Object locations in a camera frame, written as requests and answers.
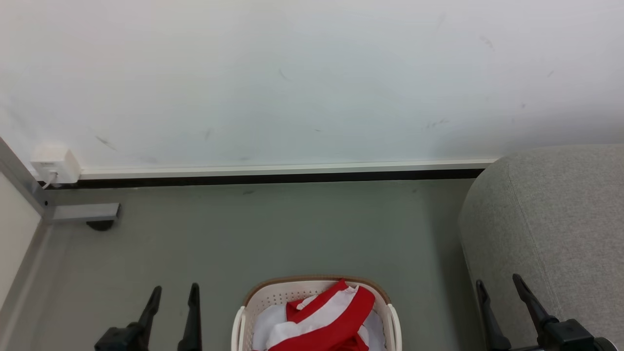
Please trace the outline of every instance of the baseboard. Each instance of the baseboard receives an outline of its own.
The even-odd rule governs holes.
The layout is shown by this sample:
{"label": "baseboard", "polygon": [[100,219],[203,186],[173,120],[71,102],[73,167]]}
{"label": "baseboard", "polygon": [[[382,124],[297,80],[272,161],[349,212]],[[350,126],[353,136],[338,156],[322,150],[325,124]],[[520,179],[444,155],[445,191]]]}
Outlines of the baseboard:
{"label": "baseboard", "polygon": [[63,184],[58,189],[472,178],[493,161],[495,159],[288,166],[83,169],[78,183]]}

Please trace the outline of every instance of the red fabric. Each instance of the red fabric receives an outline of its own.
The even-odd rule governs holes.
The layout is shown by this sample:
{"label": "red fabric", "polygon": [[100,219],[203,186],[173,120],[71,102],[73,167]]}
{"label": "red fabric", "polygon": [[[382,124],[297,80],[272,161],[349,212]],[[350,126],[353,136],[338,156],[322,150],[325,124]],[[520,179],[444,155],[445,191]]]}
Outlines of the red fabric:
{"label": "red fabric", "polygon": [[[347,288],[342,279],[300,311],[296,307],[303,300],[288,303],[286,320],[301,322],[323,306],[336,292]],[[360,287],[349,306],[334,322],[299,337],[286,339],[273,346],[270,351],[368,351],[368,346],[358,335],[358,330],[371,313],[374,303],[374,295]]]}

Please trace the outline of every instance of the white outlet box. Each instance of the white outlet box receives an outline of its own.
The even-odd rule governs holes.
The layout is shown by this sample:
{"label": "white outlet box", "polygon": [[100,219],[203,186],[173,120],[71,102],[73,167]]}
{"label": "white outlet box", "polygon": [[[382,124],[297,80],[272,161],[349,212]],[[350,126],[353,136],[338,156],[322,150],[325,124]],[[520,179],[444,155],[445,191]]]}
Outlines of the white outlet box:
{"label": "white outlet box", "polygon": [[75,183],[80,177],[80,165],[66,147],[37,147],[32,154],[31,164],[44,182],[50,179],[53,172],[58,174],[53,183]]}

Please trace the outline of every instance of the gray ottoman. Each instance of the gray ottoman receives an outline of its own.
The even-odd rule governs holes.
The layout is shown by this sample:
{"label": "gray ottoman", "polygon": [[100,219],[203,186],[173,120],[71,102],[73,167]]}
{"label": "gray ottoman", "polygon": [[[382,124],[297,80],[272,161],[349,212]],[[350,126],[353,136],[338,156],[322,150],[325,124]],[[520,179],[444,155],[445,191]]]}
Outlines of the gray ottoman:
{"label": "gray ottoman", "polygon": [[624,145],[498,160],[474,182],[459,222],[470,277],[484,281],[513,347],[536,344],[518,273],[549,313],[624,348]]}

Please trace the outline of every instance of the basket handle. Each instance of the basket handle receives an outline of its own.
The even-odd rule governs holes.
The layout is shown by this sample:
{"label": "basket handle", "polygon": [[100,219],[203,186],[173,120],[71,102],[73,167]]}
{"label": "basket handle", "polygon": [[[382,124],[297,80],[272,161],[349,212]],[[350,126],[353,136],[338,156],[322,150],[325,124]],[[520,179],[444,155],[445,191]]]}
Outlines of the basket handle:
{"label": "basket handle", "polygon": [[390,316],[392,317],[392,331],[394,332],[394,350],[403,351],[403,336],[401,335],[401,323],[399,322],[399,315],[396,314],[396,309],[392,304],[388,304],[390,310]]}
{"label": "basket handle", "polygon": [[241,306],[236,313],[236,317],[234,317],[234,325],[232,326],[232,351],[238,351],[238,344],[241,342],[238,337],[240,331],[242,331],[242,320],[243,320],[243,312],[245,311],[245,306]]}

